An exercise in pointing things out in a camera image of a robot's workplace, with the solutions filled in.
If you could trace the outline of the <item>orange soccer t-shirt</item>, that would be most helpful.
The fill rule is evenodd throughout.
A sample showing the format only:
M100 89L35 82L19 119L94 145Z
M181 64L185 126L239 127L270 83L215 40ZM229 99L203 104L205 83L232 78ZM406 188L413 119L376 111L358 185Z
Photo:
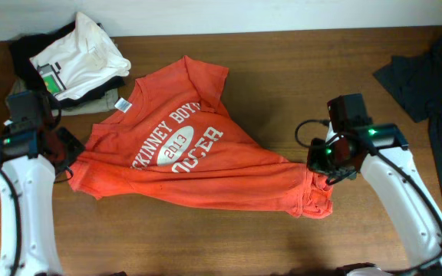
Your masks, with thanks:
M228 69L182 57L136 79L122 110L94 124L70 186L96 199L141 194L200 209L332 213L323 175L262 148L229 116Z

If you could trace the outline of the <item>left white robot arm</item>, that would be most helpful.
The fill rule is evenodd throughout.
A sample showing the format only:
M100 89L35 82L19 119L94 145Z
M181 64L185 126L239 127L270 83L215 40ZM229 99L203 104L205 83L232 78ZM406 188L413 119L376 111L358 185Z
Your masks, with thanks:
M0 275L62 275L54 233L55 179L84 145L66 128L0 137Z

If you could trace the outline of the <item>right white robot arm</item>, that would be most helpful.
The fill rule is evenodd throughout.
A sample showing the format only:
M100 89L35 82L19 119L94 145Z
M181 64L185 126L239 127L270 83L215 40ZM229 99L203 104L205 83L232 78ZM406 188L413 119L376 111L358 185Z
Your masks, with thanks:
M402 132L393 123L337 129L309 145L307 167L332 186L362 176L378 195L410 262L401 275L442 274L442 213L425 186Z

